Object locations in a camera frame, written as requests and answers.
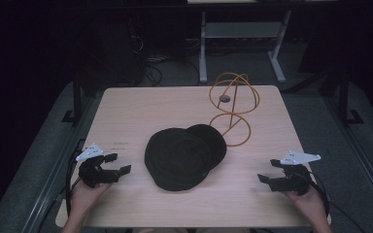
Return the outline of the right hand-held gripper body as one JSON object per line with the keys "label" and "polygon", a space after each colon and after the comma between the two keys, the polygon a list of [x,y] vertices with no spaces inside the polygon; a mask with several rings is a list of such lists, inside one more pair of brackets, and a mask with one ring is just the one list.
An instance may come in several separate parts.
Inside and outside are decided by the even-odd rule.
{"label": "right hand-held gripper body", "polygon": [[270,179],[268,185],[272,191],[295,191],[298,195],[303,195],[312,181],[306,164],[320,159],[318,154],[289,150],[283,158],[278,159],[284,165],[282,169],[285,176]]}

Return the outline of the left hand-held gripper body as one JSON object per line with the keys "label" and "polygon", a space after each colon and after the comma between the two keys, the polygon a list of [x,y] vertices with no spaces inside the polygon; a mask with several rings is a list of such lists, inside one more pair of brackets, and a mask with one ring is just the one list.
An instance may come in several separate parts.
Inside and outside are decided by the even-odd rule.
{"label": "left hand-held gripper body", "polygon": [[95,143],[83,150],[75,160],[80,162],[79,177],[89,187],[95,187],[99,183],[117,183],[120,177],[114,177],[114,170],[102,168],[105,161],[104,151]]}

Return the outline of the black hat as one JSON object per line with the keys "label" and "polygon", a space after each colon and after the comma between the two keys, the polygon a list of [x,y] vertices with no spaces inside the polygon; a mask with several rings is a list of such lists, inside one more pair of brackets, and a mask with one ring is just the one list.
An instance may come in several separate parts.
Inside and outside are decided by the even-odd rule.
{"label": "black hat", "polygon": [[210,125],[168,128],[150,137],[145,165],[158,187],[185,191],[199,185],[223,161],[226,152],[225,139]]}

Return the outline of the orange wire hat stand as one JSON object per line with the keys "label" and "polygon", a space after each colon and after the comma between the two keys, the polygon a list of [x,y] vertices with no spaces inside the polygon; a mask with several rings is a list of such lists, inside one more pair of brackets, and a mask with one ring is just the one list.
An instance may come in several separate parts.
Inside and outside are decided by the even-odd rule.
{"label": "orange wire hat stand", "polygon": [[237,125],[243,123],[247,129],[247,136],[241,142],[227,145],[239,147],[246,144],[253,130],[245,115],[254,112],[260,104],[260,95],[250,84],[248,75],[232,72],[220,74],[210,87],[208,96],[210,103],[219,111],[216,116],[212,117],[210,124],[214,125],[218,119],[228,117],[228,124],[222,127],[221,132],[222,136],[226,136]]}

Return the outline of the person's left hand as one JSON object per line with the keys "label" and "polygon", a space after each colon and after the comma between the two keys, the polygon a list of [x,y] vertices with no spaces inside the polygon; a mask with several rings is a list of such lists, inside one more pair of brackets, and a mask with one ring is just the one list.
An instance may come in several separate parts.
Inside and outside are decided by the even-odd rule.
{"label": "person's left hand", "polygon": [[83,182],[78,182],[72,191],[71,213],[87,214],[110,187],[110,183],[89,187]]}

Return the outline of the person's right hand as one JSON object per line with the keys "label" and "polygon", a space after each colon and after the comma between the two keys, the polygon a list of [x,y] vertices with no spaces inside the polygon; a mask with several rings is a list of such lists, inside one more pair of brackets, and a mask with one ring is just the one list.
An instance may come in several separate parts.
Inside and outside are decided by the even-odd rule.
{"label": "person's right hand", "polygon": [[295,191],[286,191],[284,195],[292,202],[295,208],[307,219],[309,223],[327,221],[323,201],[314,188],[305,194],[298,195]]}

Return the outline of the aluminium rail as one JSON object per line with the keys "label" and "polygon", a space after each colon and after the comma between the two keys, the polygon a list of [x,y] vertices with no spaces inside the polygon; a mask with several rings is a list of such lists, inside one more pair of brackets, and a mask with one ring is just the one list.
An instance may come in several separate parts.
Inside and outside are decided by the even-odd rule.
{"label": "aluminium rail", "polygon": [[338,106],[332,99],[326,99],[331,114],[341,127],[341,132],[355,155],[355,161],[363,171],[373,191],[373,110],[366,100],[353,103],[347,109],[347,120],[343,121],[338,114]]}
{"label": "aluminium rail", "polygon": [[21,233],[38,233],[46,216],[51,211],[51,205],[65,185],[65,172],[68,170],[69,159],[83,146],[84,139],[67,142],[57,154],[51,172],[48,174],[43,189],[34,202],[31,213],[24,223]]}

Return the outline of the black metal post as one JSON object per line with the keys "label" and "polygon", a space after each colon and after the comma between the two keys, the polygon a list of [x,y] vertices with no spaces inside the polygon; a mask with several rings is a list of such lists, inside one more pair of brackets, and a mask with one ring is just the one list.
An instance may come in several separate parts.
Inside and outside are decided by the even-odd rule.
{"label": "black metal post", "polygon": [[62,122],[71,123],[76,126],[83,115],[81,75],[77,73],[72,81],[73,87],[73,109],[65,112]]}
{"label": "black metal post", "polygon": [[363,124],[364,121],[356,110],[348,107],[349,103],[349,76],[345,70],[340,72],[338,116],[343,125],[349,127],[351,124]]}

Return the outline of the grey metal table frame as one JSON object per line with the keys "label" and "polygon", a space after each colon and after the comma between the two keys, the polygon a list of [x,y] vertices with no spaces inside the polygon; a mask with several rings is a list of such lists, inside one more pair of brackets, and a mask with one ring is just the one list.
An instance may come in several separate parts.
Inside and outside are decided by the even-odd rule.
{"label": "grey metal table frame", "polygon": [[206,40],[207,39],[275,39],[275,48],[267,52],[275,77],[284,83],[286,77],[278,60],[279,51],[285,38],[291,11],[286,11],[281,21],[272,22],[209,22],[206,13],[201,15],[199,81],[206,83]]}

